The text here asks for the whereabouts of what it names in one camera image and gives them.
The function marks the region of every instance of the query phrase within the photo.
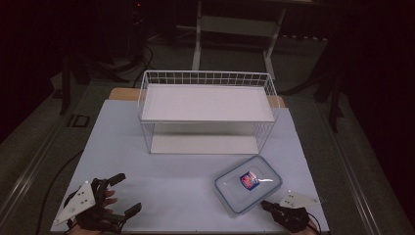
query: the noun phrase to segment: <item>metal wire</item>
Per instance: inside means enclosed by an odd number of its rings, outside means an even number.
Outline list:
[[[277,97],[272,77],[262,72],[241,71],[210,71],[210,70],[147,70],[143,75],[141,92],[139,95],[138,116],[141,121],[147,147],[152,146],[154,123],[142,121],[146,103],[146,90],[149,84],[197,84],[223,86],[250,86],[263,87],[268,98],[269,107],[274,117],[273,122],[257,122],[254,124],[253,135],[256,138],[258,151],[265,145],[266,139],[277,120],[280,103]]]

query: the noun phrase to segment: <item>gray floor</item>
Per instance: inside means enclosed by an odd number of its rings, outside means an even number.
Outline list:
[[[157,70],[190,70],[192,47],[149,43]],[[319,57],[325,42],[297,41],[282,38],[272,56],[277,90],[285,90],[305,81]],[[10,209],[3,218],[1,234],[34,234],[41,204],[52,179],[65,162],[81,151],[93,128],[101,106],[111,90],[131,86],[142,68],[125,72],[127,84],[107,81],[99,75],[88,86],[72,83],[72,103],[66,116],[60,117],[60,100],[49,98],[0,146],[0,202]],[[264,71],[261,52],[204,48],[201,70]],[[59,86],[60,75],[52,80]],[[359,126],[347,97],[342,96],[338,118],[339,133],[328,125],[328,103],[315,103],[312,94],[316,87],[307,88],[293,96],[285,96],[300,137],[317,191],[324,200],[323,209],[333,235],[348,234],[415,234],[376,157]],[[67,126],[70,115],[90,117],[85,128]],[[30,161],[43,157],[32,181],[19,178]],[[65,167],[54,183],[46,201],[40,234],[49,234],[49,228],[67,189],[77,159]],[[21,200],[13,201],[8,195],[15,182],[25,181]]]

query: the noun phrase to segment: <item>white table surface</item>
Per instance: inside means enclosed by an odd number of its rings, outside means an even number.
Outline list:
[[[288,109],[281,109],[260,154],[283,179],[281,189],[267,201],[279,202],[288,190],[318,198]],[[113,187],[118,202],[111,209],[123,214],[137,203],[142,203],[143,209],[125,223],[123,232],[284,232],[286,230],[260,206],[232,217],[215,195],[214,179],[250,157],[150,155],[137,117],[137,102],[107,100],[65,198],[85,180],[110,178],[125,173],[126,179]],[[306,209],[318,218],[323,231],[329,230],[321,205]],[[66,230],[64,223],[51,227],[51,231]]]

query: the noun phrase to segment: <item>label on container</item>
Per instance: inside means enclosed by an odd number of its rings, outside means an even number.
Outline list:
[[[242,185],[244,185],[244,187],[250,191],[259,185],[259,180],[256,178],[256,175],[250,171],[246,172],[239,178]]]

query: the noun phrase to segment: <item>container lid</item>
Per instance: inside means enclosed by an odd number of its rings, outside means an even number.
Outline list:
[[[214,185],[232,213],[244,213],[278,190],[282,179],[262,156],[253,156],[219,176]]]

